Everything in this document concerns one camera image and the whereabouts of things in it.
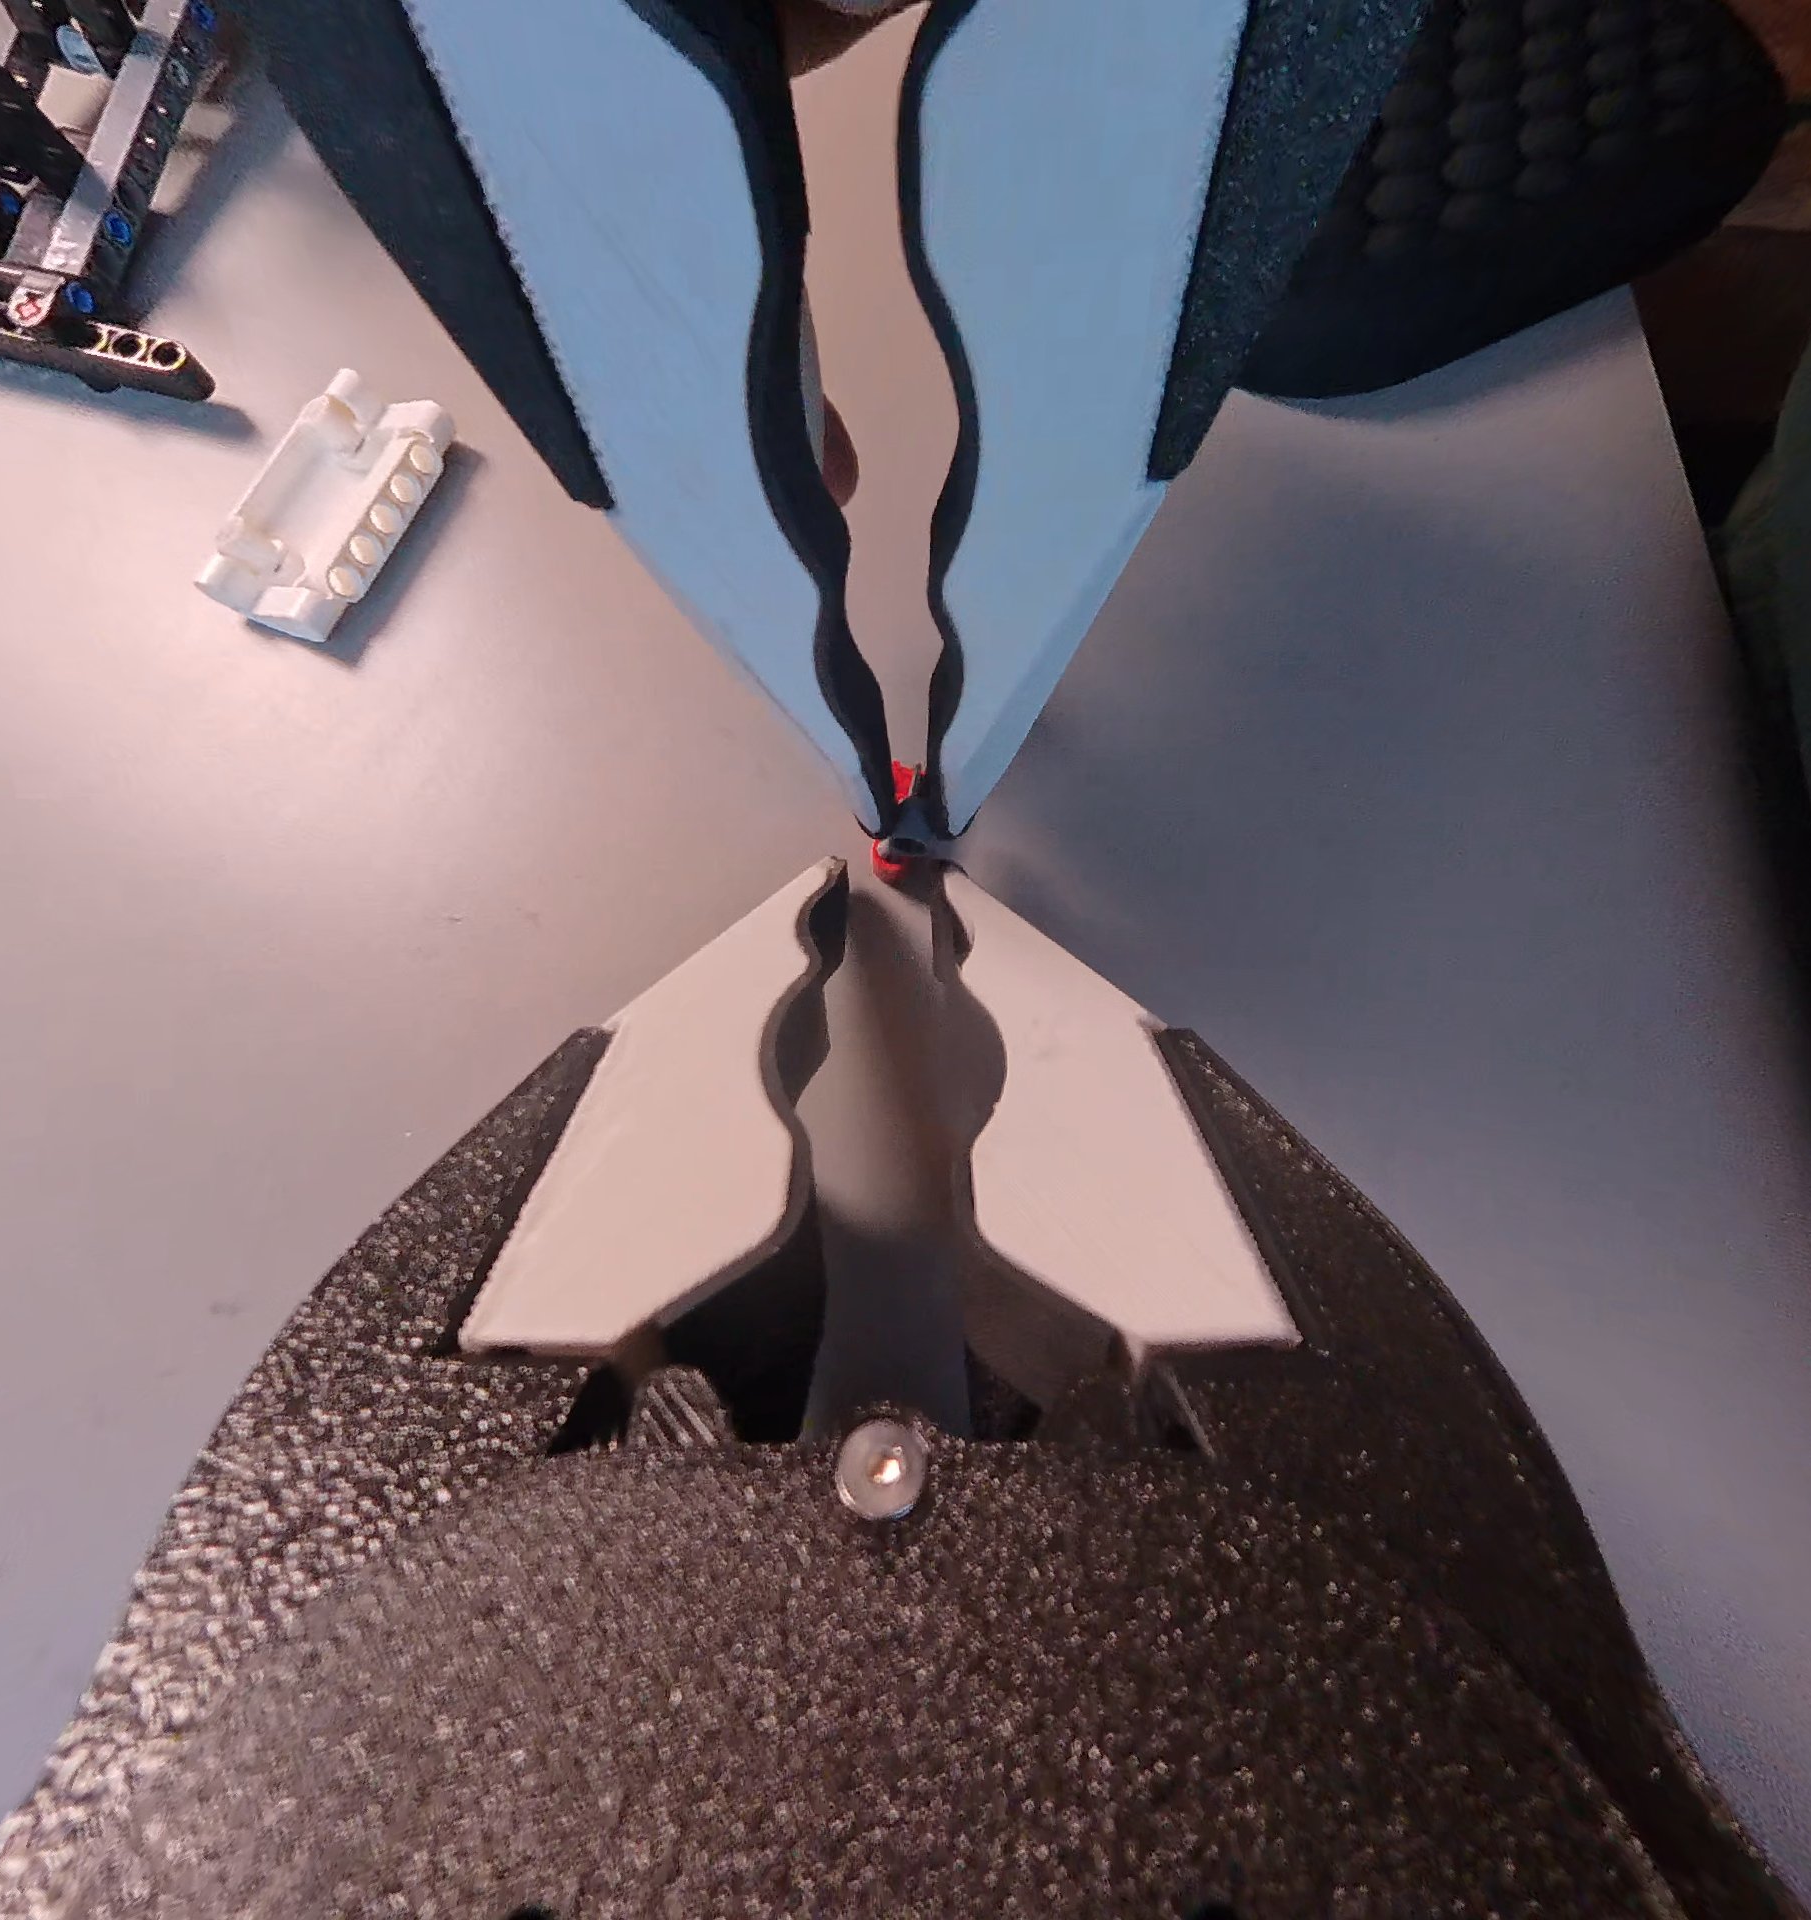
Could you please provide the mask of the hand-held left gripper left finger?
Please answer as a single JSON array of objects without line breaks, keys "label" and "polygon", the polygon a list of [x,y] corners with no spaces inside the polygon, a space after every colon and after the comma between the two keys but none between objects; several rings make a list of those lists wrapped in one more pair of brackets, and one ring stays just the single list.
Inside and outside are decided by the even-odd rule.
[{"label": "hand-held left gripper left finger", "polygon": [[458,1324],[465,1355],[611,1356],[782,1252],[814,1198],[847,868],[824,858],[629,999]]}]

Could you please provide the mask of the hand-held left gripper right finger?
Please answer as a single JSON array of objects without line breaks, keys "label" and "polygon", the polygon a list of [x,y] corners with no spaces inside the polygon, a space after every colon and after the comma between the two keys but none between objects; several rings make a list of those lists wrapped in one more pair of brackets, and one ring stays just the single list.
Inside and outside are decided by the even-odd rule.
[{"label": "hand-held left gripper right finger", "polygon": [[1186,1390],[1294,1364],[1301,1322],[1175,1034],[959,870],[932,926],[973,1433],[1210,1452]]}]

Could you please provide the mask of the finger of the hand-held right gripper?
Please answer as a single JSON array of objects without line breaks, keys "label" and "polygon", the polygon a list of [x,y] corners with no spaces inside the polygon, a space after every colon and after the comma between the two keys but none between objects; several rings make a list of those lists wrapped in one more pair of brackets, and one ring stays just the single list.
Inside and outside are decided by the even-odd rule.
[{"label": "finger of the hand-held right gripper", "polygon": [[774,3],[408,15],[611,524],[890,831],[884,703],[803,409],[807,204]]},{"label": "finger of the hand-held right gripper", "polygon": [[932,522],[924,809],[959,834],[1058,687],[1149,478],[1244,2],[935,3],[902,230],[959,404]]}]

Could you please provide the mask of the white toy brick truck model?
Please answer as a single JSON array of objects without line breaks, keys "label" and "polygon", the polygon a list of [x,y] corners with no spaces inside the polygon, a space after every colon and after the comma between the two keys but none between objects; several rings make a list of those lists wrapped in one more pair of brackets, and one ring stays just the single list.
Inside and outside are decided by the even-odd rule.
[{"label": "white toy brick truck model", "polygon": [[120,291],[217,37],[205,2],[0,3],[0,361],[210,398],[198,357],[129,321]]}]

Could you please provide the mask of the grey desk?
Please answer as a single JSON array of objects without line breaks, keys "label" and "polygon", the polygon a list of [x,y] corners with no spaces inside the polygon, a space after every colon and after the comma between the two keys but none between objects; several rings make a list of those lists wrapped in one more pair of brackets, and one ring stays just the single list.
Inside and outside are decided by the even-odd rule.
[{"label": "grey desk", "polygon": [[[572,1028],[824,851],[803,741],[572,503],[257,79],[153,318],[0,365],[0,1820],[272,1332]],[[456,434],[330,640],[196,583],[341,372]],[[1432,1261],[1811,1905],[1811,1027],[1628,294],[1230,397],[967,841]]]}]

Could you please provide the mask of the white brick panel piece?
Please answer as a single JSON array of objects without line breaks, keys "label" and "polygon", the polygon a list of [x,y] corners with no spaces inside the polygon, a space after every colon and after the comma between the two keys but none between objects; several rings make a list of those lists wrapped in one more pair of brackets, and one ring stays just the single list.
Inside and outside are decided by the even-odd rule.
[{"label": "white brick panel piece", "polygon": [[341,369],[217,527],[198,589],[278,635],[330,640],[434,490],[455,434],[437,403],[386,404]]}]

